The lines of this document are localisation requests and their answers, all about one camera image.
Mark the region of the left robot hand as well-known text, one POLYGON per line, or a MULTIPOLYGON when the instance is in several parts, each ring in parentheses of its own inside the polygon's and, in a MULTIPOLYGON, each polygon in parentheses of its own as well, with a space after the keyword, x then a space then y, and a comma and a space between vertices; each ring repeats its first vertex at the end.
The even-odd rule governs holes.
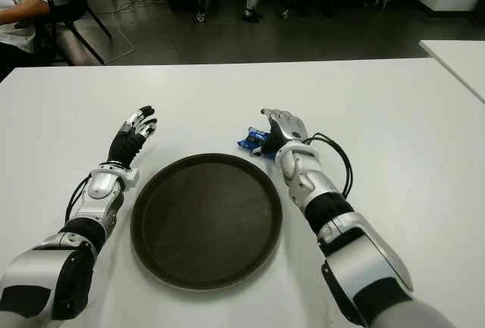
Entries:
POLYGON ((146 140, 155 133, 157 119, 154 115, 155 109, 146 105, 127 117, 111 142, 106 162, 129 169, 146 140))

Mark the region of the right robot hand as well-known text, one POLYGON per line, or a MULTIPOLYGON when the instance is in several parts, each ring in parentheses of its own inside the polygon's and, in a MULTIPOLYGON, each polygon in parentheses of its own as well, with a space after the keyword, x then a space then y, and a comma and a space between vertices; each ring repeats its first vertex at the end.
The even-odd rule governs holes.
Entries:
POLYGON ((268 119, 270 132, 266 140, 251 151, 252 155, 274 154, 288 142, 302 141, 308 137, 303 121, 288 111, 264 108, 261 113, 268 119))

